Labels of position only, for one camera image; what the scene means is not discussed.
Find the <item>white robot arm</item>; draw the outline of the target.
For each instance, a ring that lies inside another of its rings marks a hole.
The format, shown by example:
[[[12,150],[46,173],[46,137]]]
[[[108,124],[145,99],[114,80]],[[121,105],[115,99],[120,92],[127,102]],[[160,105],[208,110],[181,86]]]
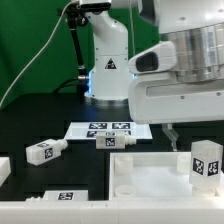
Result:
[[[108,14],[136,6],[159,42],[128,56],[128,31]],[[93,28],[87,97],[127,102],[138,124],[224,120],[224,0],[81,0]]]

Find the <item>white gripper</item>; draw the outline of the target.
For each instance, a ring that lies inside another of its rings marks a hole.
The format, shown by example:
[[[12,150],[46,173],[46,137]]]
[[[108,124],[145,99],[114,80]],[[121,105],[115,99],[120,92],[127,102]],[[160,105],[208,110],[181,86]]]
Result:
[[[177,150],[172,124],[224,120],[224,79],[180,83],[170,73],[137,76],[129,86],[129,111],[137,124],[163,124]]]

